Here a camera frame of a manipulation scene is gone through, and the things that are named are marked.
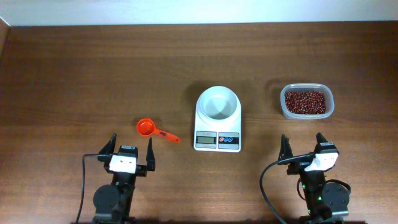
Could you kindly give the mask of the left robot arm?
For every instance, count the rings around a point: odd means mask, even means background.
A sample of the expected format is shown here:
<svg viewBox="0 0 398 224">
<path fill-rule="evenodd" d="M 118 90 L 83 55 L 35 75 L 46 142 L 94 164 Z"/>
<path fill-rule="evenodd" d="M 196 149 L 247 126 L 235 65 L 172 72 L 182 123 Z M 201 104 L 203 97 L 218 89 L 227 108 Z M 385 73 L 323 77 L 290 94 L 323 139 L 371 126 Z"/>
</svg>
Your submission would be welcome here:
<svg viewBox="0 0 398 224">
<path fill-rule="evenodd" d="M 132 223 L 130 210 L 136 179 L 155 171 L 155 156 L 152 140 L 147 145 L 146 164 L 137 163 L 138 148 L 121 146 L 115 152 L 117 134 L 99 151 L 97 160 L 104 164 L 107 173 L 113 176 L 110 184 L 101 186 L 93 196 L 95 215 L 92 223 Z"/>
</svg>

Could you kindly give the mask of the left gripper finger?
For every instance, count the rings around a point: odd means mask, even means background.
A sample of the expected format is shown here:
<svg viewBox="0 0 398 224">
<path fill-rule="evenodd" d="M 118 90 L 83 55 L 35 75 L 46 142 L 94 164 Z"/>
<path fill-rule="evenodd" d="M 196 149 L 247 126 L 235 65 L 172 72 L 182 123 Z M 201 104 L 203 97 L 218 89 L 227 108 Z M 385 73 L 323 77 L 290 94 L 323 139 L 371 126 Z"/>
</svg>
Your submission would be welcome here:
<svg viewBox="0 0 398 224">
<path fill-rule="evenodd" d="M 107 161 L 110 156 L 114 153 L 114 148 L 116 145 L 117 134 L 114 133 L 111 136 L 111 139 L 105 144 L 105 146 L 99 151 L 98 153 L 98 160 L 99 161 Z"/>
<path fill-rule="evenodd" d="M 152 138 L 150 138 L 148 142 L 146 161 L 147 161 L 147 171 L 150 172 L 155 171 L 155 156 L 152 148 Z"/>
</svg>

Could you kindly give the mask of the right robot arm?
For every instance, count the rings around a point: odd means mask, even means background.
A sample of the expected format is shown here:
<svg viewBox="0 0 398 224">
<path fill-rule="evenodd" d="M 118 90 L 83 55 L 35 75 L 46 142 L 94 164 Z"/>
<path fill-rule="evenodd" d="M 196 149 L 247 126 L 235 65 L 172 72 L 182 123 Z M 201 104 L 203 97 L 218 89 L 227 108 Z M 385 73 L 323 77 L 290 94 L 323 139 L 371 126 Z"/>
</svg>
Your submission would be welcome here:
<svg viewBox="0 0 398 224">
<path fill-rule="evenodd" d="M 336 146 L 321 133 L 316 135 L 314 151 L 294 156 L 286 135 L 281 136 L 278 164 L 287 166 L 288 175 L 299 175 L 297 188 L 303 189 L 308 215 L 300 223 L 343 223 L 348 215 L 351 187 L 340 180 L 327 180 L 325 172 L 331 170 L 340 155 Z"/>
</svg>

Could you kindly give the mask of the orange measuring scoop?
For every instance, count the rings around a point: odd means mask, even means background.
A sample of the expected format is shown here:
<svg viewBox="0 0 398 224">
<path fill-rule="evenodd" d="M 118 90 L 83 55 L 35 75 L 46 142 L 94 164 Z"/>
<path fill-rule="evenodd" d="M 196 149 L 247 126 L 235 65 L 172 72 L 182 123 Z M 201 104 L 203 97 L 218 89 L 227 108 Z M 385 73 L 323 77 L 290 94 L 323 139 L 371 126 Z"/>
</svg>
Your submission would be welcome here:
<svg viewBox="0 0 398 224">
<path fill-rule="evenodd" d="M 152 134 L 156 134 L 172 142 L 180 143 L 182 141 L 178 136 L 158 129 L 150 118 L 139 120 L 137 122 L 136 129 L 141 136 L 151 136 Z"/>
</svg>

